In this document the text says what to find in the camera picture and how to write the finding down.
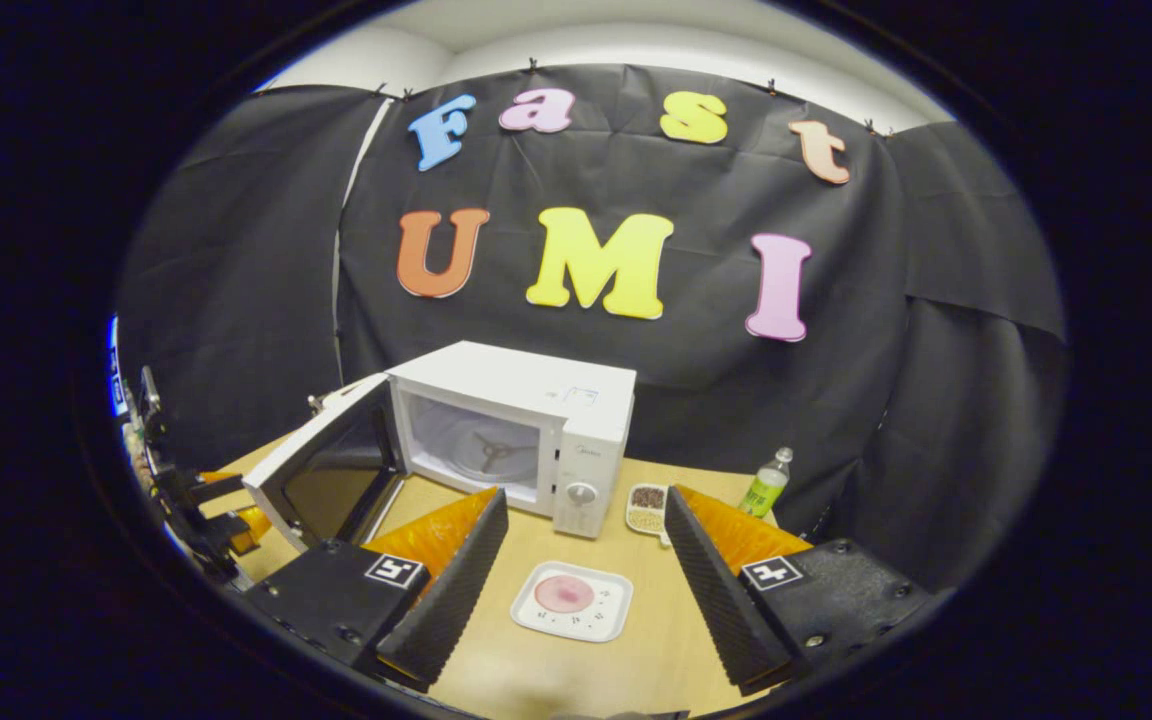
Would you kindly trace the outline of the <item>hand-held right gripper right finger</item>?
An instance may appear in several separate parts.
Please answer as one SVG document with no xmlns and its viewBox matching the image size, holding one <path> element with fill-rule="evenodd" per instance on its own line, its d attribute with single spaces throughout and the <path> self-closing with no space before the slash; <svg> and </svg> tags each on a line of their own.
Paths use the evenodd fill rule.
<svg viewBox="0 0 1152 720">
<path fill-rule="evenodd" d="M 937 606 L 852 539 L 810 544 L 696 488 L 667 488 L 664 520 L 723 673 L 745 696 L 849 669 Z"/>
</svg>

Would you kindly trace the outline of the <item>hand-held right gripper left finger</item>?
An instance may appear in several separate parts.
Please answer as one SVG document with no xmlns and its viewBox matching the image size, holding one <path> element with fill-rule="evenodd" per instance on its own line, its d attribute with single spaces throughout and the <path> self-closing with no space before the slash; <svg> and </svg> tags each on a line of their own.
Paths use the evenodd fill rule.
<svg viewBox="0 0 1152 720">
<path fill-rule="evenodd" d="M 485 488 L 374 541 L 323 541 L 244 598 L 311 650 L 424 694 L 465 632 L 507 530 L 505 492 Z"/>
</svg>

